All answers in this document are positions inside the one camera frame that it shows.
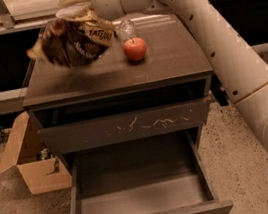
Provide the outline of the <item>open middle drawer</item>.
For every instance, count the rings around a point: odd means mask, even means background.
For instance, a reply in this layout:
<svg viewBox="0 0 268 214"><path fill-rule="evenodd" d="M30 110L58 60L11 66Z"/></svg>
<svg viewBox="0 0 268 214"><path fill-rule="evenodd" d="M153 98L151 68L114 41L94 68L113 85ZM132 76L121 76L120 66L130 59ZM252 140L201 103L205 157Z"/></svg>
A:
<svg viewBox="0 0 268 214"><path fill-rule="evenodd" d="M73 155L70 214L229 214L206 179L200 131L171 132Z"/></svg>

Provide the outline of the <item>red apple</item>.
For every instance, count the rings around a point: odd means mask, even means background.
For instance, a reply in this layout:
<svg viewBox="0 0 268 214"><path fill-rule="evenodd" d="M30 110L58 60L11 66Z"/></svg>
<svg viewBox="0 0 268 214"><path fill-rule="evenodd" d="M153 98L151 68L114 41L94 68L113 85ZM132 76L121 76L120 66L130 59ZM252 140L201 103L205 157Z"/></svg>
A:
<svg viewBox="0 0 268 214"><path fill-rule="evenodd" d="M133 62L142 60L146 55L147 45L139 37L127 40L122 47L127 59Z"/></svg>

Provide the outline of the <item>white ceramic bowl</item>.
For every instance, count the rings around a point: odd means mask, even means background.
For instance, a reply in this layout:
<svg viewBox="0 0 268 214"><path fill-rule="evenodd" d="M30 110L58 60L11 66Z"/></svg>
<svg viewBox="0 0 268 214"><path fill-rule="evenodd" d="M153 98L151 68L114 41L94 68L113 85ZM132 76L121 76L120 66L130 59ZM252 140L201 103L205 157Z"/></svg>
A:
<svg viewBox="0 0 268 214"><path fill-rule="evenodd" d="M60 9L56 13L56 17L58 19L63 19L66 21L77 21L79 19L83 19L89 13L89 5L78 4L72 5L70 7L65 7L64 9Z"/></svg>

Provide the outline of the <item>brown chip bag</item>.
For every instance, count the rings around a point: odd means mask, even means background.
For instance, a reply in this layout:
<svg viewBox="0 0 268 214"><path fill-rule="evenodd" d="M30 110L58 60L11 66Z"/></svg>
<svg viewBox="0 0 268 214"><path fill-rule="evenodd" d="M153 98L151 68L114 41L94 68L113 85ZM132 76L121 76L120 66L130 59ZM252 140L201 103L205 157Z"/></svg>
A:
<svg viewBox="0 0 268 214"><path fill-rule="evenodd" d="M98 24L60 18L48 23L26 54L33 60L77 68L99 58L112 45L114 33L114 25L108 21Z"/></svg>

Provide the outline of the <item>metal can in box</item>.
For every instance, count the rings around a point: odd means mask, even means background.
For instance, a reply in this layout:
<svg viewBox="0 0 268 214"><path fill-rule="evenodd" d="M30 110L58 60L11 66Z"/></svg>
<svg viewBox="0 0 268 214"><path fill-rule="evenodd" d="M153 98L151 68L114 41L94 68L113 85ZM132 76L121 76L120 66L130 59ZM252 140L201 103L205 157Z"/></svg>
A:
<svg viewBox="0 0 268 214"><path fill-rule="evenodd" d="M51 153L49 152L49 149L44 148L37 154L38 160L46 160L51 158Z"/></svg>

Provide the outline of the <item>clear glass jar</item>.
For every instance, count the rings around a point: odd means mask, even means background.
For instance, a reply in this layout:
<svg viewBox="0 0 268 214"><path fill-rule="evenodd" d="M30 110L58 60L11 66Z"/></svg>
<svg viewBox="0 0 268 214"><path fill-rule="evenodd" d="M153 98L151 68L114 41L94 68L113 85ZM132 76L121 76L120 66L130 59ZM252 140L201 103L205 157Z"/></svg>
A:
<svg viewBox="0 0 268 214"><path fill-rule="evenodd" d="M118 35L120 36L122 43L125 43L127 40L136 37L137 33L134 22L128 19L121 21L121 24L119 25Z"/></svg>

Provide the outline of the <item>black metal stand legs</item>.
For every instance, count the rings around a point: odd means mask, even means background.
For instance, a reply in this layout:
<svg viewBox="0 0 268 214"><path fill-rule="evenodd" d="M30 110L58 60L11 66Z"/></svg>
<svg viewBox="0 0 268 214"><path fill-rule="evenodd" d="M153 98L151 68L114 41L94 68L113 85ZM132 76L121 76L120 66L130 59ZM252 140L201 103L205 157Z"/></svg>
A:
<svg viewBox="0 0 268 214"><path fill-rule="evenodd" d="M219 103L220 106L227 106L229 103L224 95L223 90L220 88L219 81L214 78L211 80L210 85L210 91L212 92L214 98L216 98L217 103Z"/></svg>

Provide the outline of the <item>closed top drawer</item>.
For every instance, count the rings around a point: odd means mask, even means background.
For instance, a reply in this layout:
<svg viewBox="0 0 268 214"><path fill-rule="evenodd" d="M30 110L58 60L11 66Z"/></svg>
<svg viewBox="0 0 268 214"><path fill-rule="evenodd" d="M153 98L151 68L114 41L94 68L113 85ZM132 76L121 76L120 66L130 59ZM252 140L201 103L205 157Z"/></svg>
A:
<svg viewBox="0 0 268 214"><path fill-rule="evenodd" d="M53 153L71 153L190 129L206 122L208 108L200 99L43 128L38 134Z"/></svg>

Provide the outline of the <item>grey drawer cabinet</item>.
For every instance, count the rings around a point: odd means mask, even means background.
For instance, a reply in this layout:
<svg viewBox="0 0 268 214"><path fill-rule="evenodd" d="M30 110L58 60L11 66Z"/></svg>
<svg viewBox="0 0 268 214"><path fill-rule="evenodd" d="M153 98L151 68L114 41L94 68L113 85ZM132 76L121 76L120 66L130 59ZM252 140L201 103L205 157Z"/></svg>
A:
<svg viewBox="0 0 268 214"><path fill-rule="evenodd" d="M209 104L212 68L178 18L136 15L133 21L148 45L140 63L129 62L114 42L88 66L34 64L23 106L38 130L194 100ZM77 152L54 154L71 173Z"/></svg>

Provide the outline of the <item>open cardboard box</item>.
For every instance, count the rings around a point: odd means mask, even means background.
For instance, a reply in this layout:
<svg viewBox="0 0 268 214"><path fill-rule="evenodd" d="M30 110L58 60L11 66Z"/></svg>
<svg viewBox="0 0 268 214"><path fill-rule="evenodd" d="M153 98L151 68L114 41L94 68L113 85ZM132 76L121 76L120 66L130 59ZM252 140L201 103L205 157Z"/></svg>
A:
<svg viewBox="0 0 268 214"><path fill-rule="evenodd" d="M37 154L47 147L28 113L22 112L14 120L0 161L0 176L16 169L32 195L70 188L71 174L57 157L38 160Z"/></svg>

